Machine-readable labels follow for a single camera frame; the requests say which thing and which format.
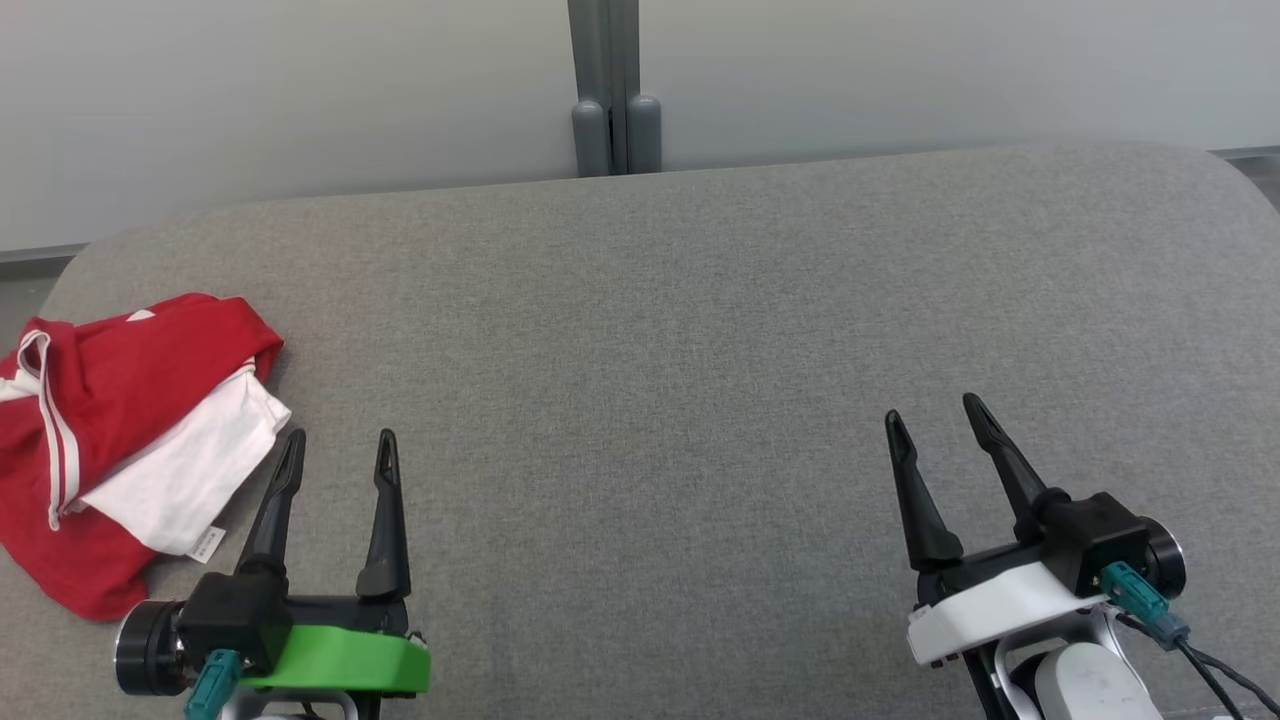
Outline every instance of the red cloth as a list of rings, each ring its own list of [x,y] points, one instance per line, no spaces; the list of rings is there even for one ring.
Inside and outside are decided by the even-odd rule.
[[[246,360],[265,379],[284,346],[239,297],[192,293],[147,310],[81,327],[33,318],[0,361],[0,543],[88,620],[145,600],[141,571],[156,552],[97,510],[67,506]]]

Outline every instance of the gray fabric surface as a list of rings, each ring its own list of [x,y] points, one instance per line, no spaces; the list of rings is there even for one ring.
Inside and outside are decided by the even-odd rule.
[[[1115,145],[246,205],[92,245],[45,313],[205,291],[284,336],[294,592],[353,588],[397,430],[436,665],[388,717],[979,717],[961,666],[906,647],[884,411],[969,550],[1012,519],[965,391],[1046,480],[1162,520],[1194,639],[1276,691],[1277,281],[1248,179]],[[165,562],[152,594],[204,570]],[[8,557],[0,580],[4,716],[179,716],[115,689],[114,628]],[[1123,639],[1170,717],[1213,715]]]

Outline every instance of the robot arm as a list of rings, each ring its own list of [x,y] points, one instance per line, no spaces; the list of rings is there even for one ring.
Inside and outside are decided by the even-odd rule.
[[[376,720],[383,698],[428,692],[431,656],[408,632],[408,542],[396,436],[383,430],[378,502],[353,596],[293,596],[284,565],[306,434],[285,443],[236,571],[206,573],[186,601],[143,601],[120,625],[115,676],[125,693],[191,689],[188,720],[266,716],[269,703],[337,706]],[[307,710],[307,716],[314,714]]]
[[[1116,568],[1132,568],[1161,601],[1176,597],[1187,583],[1181,548],[1160,523],[1105,492],[1075,501],[1046,487],[978,396],[965,395],[964,407],[996,465],[1018,542],[964,553],[916,468],[906,424],[890,411],[908,559],[919,573],[908,628],[916,662],[963,659],[992,720],[1160,717],[1116,642],[1106,591],[1119,592],[1108,585]],[[1010,666],[1015,651],[1051,639],[1061,647]]]

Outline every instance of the cable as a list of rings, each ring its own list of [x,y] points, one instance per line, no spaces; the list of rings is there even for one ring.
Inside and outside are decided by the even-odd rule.
[[[1148,638],[1151,637],[1151,633],[1147,630],[1147,626],[1139,623],[1137,619],[1134,619],[1133,615],[1129,615],[1128,612],[1117,612],[1115,619],[1119,620],[1121,624],[1147,635]],[[1235,667],[1231,667],[1226,662],[1222,662],[1221,660],[1192,646],[1190,643],[1188,643],[1187,647],[1190,647],[1192,652],[1196,653],[1196,657],[1198,657],[1201,662],[1222,673],[1233,683],[1240,685],[1242,688],[1257,696],[1258,702],[1261,702],[1263,707],[1271,711],[1271,714],[1275,715],[1276,717],[1280,717],[1280,702],[1271,700],[1271,696],[1268,696],[1267,692],[1262,689],[1261,685],[1242,675]]]
[[[1192,646],[1187,644],[1187,639],[1178,638],[1176,641],[1174,641],[1174,647],[1180,650],[1183,655],[1187,656],[1187,660],[1190,661],[1192,667],[1194,667],[1196,671],[1199,673],[1199,676],[1203,678],[1208,688],[1213,691],[1213,694],[1217,696],[1217,700],[1222,701],[1222,707],[1225,707],[1226,711],[1231,714],[1233,720],[1244,720],[1244,715],[1240,715],[1240,708],[1235,706],[1235,701],[1231,700],[1231,696],[1226,694],[1226,688],[1224,688],[1222,683],[1219,683],[1217,678],[1215,678],[1213,674],[1208,671],[1208,667],[1206,667],[1204,664],[1201,662],[1201,659],[1196,657],[1196,652],[1192,651]]]
[[[293,715],[292,717],[297,720],[324,720],[324,717],[316,715],[315,708],[307,701],[302,701],[302,715]]]
[[[1258,702],[1261,702],[1267,710],[1270,710],[1272,715],[1280,717],[1280,703],[1271,700],[1271,696],[1268,696],[1266,691],[1258,687],[1257,683],[1236,673],[1234,667],[1231,667],[1226,662],[1222,662],[1221,660],[1213,657],[1212,655],[1204,651],[1196,650],[1193,647],[1192,652],[1194,652],[1196,657],[1198,657],[1201,662],[1203,662],[1204,665],[1208,665],[1210,667],[1219,670],[1220,673],[1226,675],[1233,683],[1258,696]]]

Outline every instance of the white stripe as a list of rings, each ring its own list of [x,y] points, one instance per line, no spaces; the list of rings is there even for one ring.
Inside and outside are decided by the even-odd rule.
[[[22,350],[31,343],[31,337],[38,331],[31,331],[22,336],[18,342],[18,354],[20,356]],[[9,400],[19,400],[23,397],[36,397],[40,395],[40,380],[31,377],[26,369],[23,369],[22,363],[14,370],[13,379],[0,378],[0,402],[6,402]]]
[[[79,492],[79,443],[76,441],[76,433],[67,425],[63,414],[54,404],[47,372],[51,341],[49,333],[41,331],[31,331],[23,336],[22,343],[18,346],[18,365],[40,380],[37,397],[40,415],[45,420],[45,439],[49,443],[49,528],[56,530],[59,528],[58,518],[64,506],[74,500],[76,493]],[[36,352],[40,355],[38,369],[27,363],[26,351],[32,345],[36,346]],[[59,441],[61,441],[61,450],[59,450]]]

